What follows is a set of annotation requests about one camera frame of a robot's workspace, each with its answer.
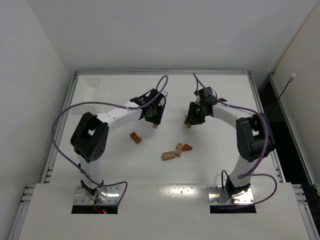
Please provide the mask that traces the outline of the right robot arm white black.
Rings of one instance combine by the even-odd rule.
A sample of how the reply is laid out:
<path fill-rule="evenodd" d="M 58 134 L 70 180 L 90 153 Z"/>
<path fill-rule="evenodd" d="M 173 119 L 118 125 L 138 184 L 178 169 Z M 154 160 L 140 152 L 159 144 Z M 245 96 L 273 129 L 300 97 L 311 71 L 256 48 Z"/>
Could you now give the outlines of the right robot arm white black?
<path fill-rule="evenodd" d="M 231 106 L 224 98 L 215 98 L 211 87 L 196 90 L 194 95 L 196 100 L 190 102 L 184 124 L 189 127 L 201 125 L 210 116 L 235 129 L 239 157 L 223 189 L 229 197 L 248 190 L 256 168 L 275 149 L 266 115 Z"/>

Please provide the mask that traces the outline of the light wood cylinder block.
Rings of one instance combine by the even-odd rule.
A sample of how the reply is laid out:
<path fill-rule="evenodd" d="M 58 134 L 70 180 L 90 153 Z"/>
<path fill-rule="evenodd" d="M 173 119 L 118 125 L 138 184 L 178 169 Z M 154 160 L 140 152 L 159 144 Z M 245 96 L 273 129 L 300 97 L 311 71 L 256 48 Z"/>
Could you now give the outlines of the light wood cylinder block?
<path fill-rule="evenodd" d="M 162 154 L 162 159 L 164 161 L 168 161 L 168 160 L 172 160 L 176 157 L 176 153 L 174 151 L 168 151 L 168 152 L 164 152 Z"/>

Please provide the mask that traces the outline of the light wood rectangular block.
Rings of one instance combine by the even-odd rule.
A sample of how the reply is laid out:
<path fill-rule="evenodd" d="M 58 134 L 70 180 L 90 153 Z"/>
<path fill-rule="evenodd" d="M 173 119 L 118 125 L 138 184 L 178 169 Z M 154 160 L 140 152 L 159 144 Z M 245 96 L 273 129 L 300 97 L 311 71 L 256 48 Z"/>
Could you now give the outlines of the light wood rectangular block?
<path fill-rule="evenodd" d="M 188 114 L 184 116 L 184 125 L 187 129 L 190 129 L 192 127 L 192 115 Z"/>

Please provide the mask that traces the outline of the reddish-brown arch wood block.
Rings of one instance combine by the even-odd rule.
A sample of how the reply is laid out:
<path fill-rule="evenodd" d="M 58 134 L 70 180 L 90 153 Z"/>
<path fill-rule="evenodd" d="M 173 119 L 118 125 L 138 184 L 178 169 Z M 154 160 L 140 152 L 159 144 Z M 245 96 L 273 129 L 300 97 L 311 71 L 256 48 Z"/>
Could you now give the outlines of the reddish-brown arch wood block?
<path fill-rule="evenodd" d="M 130 133 L 130 138 L 136 143 L 136 144 L 140 144 L 142 142 L 142 138 L 139 137 L 135 131 L 133 131 L 132 133 Z"/>

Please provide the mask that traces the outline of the light wood letter cube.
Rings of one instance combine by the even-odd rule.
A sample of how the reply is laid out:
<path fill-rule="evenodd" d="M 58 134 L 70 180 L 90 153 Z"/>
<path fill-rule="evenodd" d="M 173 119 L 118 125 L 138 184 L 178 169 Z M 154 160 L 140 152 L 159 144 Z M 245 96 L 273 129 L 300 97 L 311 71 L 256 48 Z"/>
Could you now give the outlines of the light wood letter cube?
<path fill-rule="evenodd" d="M 183 152 L 183 147 L 184 147 L 184 145 L 185 145 L 185 144 L 182 143 L 182 142 L 179 142 L 179 143 L 176 145 L 174 153 L 175 153 L 175 155 L 176 155 L 177 157 L 181 157 L 182 152 Z"/>

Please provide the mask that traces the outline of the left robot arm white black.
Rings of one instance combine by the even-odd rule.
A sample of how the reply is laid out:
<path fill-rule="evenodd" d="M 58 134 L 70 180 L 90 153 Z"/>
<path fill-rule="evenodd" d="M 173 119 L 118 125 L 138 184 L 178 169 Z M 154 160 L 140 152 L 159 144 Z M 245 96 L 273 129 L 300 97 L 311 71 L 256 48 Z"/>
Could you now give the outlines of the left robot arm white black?
<path fill-rule="evenodd" d="M 104 183 L 100 175 L 99 158 L 103 155 L 108 135 L 133 121 L 144 119 L 159 125 L 165 110 L 168 93 L 151 89 L 149 92 L 130 99 L 123 106 L 107 112 L 82 115 L 70 139 L 74 152 L 79 159 L 78 166 L 84 171 L 80 180 L 81 187 L 96 197 L 100 185 Z"/>

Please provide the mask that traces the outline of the reddish-brown triangular wood block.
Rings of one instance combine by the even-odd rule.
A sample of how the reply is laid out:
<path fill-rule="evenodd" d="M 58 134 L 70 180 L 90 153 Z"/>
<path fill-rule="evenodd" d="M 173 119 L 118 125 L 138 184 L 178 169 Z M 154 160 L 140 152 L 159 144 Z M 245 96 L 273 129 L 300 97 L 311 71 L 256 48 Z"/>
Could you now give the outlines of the reddish-brown triangular wood block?
<path fill-rule="evenodd" d="M 186 152 L 186 151 L 192 151 L 193 150 L 193 147 L 190 146 L 189 144 L 185 143 L 183 146 L 182 146 L 182 151 L 183 152 Z"/>

